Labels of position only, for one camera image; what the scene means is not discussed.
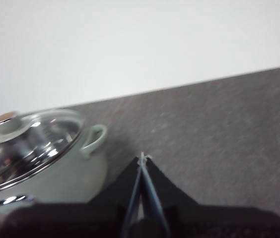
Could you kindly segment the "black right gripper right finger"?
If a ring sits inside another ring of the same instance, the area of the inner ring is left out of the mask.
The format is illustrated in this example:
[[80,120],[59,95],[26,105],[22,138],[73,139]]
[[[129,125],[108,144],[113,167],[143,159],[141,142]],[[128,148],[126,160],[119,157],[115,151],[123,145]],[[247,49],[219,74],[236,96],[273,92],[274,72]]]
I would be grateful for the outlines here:
[[173,238],[280,238],[280,216],[256,207],[198,203],[152,161],[141,156]]

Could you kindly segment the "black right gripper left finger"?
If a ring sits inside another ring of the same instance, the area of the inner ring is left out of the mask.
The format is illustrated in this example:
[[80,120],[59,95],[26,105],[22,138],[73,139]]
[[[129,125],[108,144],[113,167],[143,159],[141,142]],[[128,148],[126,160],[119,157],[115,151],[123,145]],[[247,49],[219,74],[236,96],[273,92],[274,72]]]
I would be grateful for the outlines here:
[[134,158],[89,202],[35,204],[11,212],[0,238],[102,238],[120,235],[138,173]]

